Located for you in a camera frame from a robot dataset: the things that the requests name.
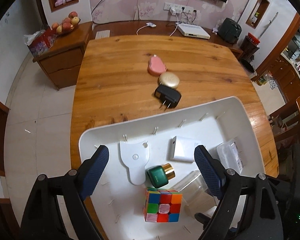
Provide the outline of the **small clear plastic box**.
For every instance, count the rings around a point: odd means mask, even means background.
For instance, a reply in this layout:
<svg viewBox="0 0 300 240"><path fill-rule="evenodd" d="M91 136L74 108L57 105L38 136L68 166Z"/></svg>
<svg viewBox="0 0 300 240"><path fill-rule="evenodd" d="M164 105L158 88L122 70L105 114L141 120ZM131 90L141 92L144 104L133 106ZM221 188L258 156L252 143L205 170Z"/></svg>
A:
<svg viewBox="0 0 300 240"><path fill-rule="evenodd" d="M212 199L213 204L218 204L217 198L212 195L199 170L190 172L186 177L173 185L172 189L183 195L186 205L198 199L202 193L206 194L205 198Z"/></svg>

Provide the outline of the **clear box with label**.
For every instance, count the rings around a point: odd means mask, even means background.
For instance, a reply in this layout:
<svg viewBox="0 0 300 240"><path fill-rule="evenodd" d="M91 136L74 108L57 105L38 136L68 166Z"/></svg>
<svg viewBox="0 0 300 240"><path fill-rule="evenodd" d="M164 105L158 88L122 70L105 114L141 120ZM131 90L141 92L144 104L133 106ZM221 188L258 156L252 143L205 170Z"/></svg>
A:
<svg viewBox="0 0 300 240"><path fill-rule="evenodd" d="M224 168L232 168L239 174L243 173L246 159L243 153L243 146L238 137L221 143L216 147L216 151Z"/></svg>

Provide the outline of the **white charger block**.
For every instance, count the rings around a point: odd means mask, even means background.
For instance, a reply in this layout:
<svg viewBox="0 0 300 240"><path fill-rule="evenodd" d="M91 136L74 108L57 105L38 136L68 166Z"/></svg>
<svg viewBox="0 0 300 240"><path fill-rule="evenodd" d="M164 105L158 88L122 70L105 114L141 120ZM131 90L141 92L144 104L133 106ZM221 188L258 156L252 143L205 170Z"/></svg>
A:
<svg viewBox="0 0 300 240"><path fill-rule="evenodd" d="M201 145L199 140L175 136L171 141L170 159L193 163L194 150L199 145Z"/></svg>

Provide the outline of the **green and gold bottle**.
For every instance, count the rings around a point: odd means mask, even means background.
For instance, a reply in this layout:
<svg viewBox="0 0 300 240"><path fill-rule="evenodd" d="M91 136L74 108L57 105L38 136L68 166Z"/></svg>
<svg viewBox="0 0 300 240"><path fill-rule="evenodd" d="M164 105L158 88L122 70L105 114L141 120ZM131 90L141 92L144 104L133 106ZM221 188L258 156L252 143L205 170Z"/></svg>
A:
<svg viewBox="0 0 300 240"><path fill-rule="evenodd" d="M154 188L159 189L175 178L174 168L170 163L155 166L147 170L147 175Z"/></svg>

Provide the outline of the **white plastic gadget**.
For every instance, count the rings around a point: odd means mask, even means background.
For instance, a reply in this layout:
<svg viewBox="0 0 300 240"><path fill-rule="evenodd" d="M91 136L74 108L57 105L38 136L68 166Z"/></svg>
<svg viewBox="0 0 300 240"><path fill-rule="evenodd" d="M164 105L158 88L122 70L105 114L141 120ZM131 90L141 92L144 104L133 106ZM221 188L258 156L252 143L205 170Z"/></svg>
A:
<svg viewBox="0 0 300 240"><path fill-rule="evenodd" d="M129 144L120 142L120 157L123 164L128 168L129 180L133 185L142 185L146 181L145 166L150 157L149 144L147 141Z"/></svg>

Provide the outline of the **black power adapter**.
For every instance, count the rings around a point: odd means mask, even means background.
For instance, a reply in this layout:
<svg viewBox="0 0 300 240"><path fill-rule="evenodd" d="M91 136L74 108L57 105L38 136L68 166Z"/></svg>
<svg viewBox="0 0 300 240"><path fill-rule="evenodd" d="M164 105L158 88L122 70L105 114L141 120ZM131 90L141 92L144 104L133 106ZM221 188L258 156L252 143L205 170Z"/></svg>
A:
<svg viewBox="0 0 300 240"><path fill-rule="evenodd" d="M173 88L165 85L159 85L154 91L154 96L161 101L161 106L166 108L175 108L181 100L181 94Z"/></svg>

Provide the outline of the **gold round compact case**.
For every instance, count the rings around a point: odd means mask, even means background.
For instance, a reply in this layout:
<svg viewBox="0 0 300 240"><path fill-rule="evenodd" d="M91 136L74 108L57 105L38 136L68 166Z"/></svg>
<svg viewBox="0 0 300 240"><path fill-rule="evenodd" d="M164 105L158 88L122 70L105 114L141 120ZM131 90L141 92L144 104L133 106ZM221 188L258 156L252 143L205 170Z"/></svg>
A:
<svg viewBox="0 0 300 240"><path fill-rule="evenodd" d="M159 76L159 84L176 89L180 84L180 79L172 72L164 72Z"/></svg>

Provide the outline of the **pink silicone pouch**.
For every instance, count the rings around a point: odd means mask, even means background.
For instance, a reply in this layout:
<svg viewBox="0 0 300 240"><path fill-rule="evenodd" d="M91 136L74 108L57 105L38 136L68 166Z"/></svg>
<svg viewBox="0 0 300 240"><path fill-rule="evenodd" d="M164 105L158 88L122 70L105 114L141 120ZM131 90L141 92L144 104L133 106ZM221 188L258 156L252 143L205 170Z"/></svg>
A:
<svg viewBox="0 0 300 240"><path fill-rule="evenodd" d="M167 68L160 57L153 55L149 59L147 71L153 76L160 76L167 71Z"/></svg>

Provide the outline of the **colourful Rubik's cube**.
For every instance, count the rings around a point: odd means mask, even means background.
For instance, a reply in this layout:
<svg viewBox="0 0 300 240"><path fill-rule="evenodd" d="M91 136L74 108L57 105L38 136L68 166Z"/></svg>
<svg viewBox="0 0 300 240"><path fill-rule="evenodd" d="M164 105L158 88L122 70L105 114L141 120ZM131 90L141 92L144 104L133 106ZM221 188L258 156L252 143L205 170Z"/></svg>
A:
<svg viewBox="0 0 300 240"><path fill-rule="evenodd" d="M179 221L183 195L172 189L146 189L143 215L147 223L176 223Z"/></svg>

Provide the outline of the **white plastic tray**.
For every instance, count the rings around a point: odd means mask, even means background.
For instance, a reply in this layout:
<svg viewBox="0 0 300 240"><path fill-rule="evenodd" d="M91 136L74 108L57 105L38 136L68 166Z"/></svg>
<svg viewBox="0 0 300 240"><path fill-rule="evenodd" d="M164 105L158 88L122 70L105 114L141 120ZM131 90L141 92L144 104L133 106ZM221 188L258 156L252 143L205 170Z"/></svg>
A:
<svg viewBox="0 0 300 240"><path fill-rule="evenodd" d="M109 239L199 238L203 227L194 214L203 211L207 196L194 161L198 145L214 158L219 148L229 152L222 164L243 176L265 171L253 128L236 97L88 129L78 143L81 159L101 145L108 148L109 160L91 201ZM146 172L164 164L175 172L168 187L183 191L180 217L172 223L147 222L143 205L151 183Z"/></svg>

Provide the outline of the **grey trash bin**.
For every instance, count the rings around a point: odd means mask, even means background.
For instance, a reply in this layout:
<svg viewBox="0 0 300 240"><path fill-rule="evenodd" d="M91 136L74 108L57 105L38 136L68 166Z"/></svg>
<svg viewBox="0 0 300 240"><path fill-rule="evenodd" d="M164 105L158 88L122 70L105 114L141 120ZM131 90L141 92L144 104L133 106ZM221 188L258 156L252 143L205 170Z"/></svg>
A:
<svg viewBox="0 0 300 240"><path fill-rule="evenodd" d="M249 79L252 79L254 77L257 76L257 72L256 70L254 69L254 67L250 64L250 62L248 62L247 60L245 59L241 59L240 60L240 64L243 66L243 68L245 69Z"/></svg>

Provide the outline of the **wooden side cabinet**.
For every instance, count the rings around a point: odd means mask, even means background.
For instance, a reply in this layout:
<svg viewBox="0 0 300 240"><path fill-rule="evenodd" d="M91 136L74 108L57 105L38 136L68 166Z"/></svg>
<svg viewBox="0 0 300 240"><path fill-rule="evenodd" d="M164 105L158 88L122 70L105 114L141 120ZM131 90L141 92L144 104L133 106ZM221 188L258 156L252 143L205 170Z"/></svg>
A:
<svg viewBox="0 0 300 240"><path fill-rule="evenodd" d="M39 64L55 89L73 86L77 83L85 50L91 39L93 23L79 24L72 32L57 37L49 51L35 57L33 62Z"/></svg>

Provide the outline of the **dark basket with red lid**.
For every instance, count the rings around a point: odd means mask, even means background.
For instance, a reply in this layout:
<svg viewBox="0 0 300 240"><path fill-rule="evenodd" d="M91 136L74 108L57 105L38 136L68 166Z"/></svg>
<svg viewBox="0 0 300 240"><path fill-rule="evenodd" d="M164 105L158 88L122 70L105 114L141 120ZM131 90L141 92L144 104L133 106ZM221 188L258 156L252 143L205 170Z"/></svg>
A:
<svg viewBox="0 0 300 240"><path fill-rule="evenodd" d="M248 33L240 46L241 50L243 51L241 59L249 59L255 52L259 50L259 44L260 40L253 34Z"/></svg>

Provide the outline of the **black toaster appliance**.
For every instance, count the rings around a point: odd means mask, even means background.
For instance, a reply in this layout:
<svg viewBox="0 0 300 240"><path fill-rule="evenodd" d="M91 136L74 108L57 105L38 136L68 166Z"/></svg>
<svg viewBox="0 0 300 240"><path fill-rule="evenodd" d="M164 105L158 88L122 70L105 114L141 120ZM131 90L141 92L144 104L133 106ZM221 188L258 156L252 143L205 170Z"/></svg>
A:
<svg viewBox="0 0 300 240"><path fill-rule="evenodd" d="M230 18L226 18L218 29L218 36L230 44L236 44L242 32L241 26Z"/></svg>

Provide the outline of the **white set-top box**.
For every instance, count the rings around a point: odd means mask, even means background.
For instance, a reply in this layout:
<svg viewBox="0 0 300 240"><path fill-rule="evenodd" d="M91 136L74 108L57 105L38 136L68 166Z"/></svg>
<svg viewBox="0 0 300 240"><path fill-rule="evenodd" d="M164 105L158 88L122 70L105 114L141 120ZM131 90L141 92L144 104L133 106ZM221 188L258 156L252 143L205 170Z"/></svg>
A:
<svg viewBox="0 0 300 240"><path fill-rule="evenodd" d="M200 26L180 23L177 26L177 29L181 32L183 36L186 37L195 37L205 40L210 39L210 35Z"/></svg>

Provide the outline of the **white pad on bench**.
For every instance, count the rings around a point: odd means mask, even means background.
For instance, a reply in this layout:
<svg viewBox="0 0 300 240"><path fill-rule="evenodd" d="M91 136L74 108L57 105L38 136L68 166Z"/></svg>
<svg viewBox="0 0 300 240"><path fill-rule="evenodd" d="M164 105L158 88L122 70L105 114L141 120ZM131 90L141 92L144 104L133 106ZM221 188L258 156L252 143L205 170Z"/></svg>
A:
<svg viewBox="0 0 300 240"><path fill-rule="evenodd" d="M110 37L110 30L102 30L102 31L97 31L95 39L102 39L102 38L108 38Z"/></svg>

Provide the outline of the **fruit bowl with peaches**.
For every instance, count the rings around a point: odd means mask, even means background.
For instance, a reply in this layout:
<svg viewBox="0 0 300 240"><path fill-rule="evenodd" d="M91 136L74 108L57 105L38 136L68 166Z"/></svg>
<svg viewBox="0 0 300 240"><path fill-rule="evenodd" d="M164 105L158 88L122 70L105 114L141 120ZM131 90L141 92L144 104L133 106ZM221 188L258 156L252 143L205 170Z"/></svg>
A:
<svg viewBox="0 0 300 240"><path fill-rule="evenodd" d="M56 33L56 35L64 35L77 28L80 21L81 19L79 18L78 13L76 11L72 11L68 17L62 20L61 23L53 23L51 25L51 29Z"/></svg>

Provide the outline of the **long wooden TV bench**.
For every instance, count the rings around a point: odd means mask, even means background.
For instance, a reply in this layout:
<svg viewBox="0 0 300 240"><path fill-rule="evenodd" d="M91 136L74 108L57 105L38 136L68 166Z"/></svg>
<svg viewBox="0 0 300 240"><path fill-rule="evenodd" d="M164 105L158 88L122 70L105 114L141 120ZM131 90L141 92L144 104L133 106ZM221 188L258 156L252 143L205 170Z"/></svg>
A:
<svg viewBox="0 0 300 240"><path fill-rule="evenodd" d="M175 23L170 21L119 21L104 24L95 24L93 32L110 30L110 36L135 35L137 30L142 28L139 35L165 35L168 36L174 31ZM230 44L222 40L217 34L214 34L211 29L203 27L210 35L209 40L203 40L228 47L234 56L239 60L243 51L237 44Z"/></svg>

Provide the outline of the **wall power strip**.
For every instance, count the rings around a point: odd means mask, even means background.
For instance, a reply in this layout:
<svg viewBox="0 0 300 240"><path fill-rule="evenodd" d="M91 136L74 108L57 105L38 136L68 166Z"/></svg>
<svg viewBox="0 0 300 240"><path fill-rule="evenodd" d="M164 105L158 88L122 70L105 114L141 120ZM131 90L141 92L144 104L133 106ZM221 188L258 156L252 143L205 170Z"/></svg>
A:
<svg viewBox="0 0 300 240"><path fill-rule="evenodd" d="M187 6L187 5L179 5L179 4L174 4L174 3L170 3L170 2L165 2L164 4L164 11L170 11L170 9L173 8L175 10L175 12L181 14L182 12L189 15L189 14L193 14L194 11L196 11L196 9L194 9L191 6Z"/></svg>

